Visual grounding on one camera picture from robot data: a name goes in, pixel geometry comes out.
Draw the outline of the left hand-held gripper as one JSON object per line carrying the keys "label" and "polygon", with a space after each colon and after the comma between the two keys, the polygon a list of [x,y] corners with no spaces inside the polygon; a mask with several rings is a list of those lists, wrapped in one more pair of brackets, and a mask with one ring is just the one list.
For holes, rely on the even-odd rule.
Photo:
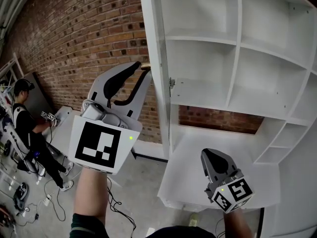
{"label": "left hand-held gripper", "polygon": [[140,66],[139,61],[122,63],[95,79],[82,113],[73,120],[70,161],[111,175],[119,172],[143,128],[138,119],[152,80],[151,71],[142,72],[126,100],[116,100],[111,106],[111,99]]}

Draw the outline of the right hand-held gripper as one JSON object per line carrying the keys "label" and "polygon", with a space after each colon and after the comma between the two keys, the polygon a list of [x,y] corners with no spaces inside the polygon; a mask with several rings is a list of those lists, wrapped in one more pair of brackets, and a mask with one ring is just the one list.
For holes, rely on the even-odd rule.
{"label": "right hand-held gripper", "polygon": [[229,155],[205,148],[201,152],[201,161],[204,174],[210,181],[205,193],[210,202],[216,203],[224,213],[241,208],[253,197],[252,188]]}

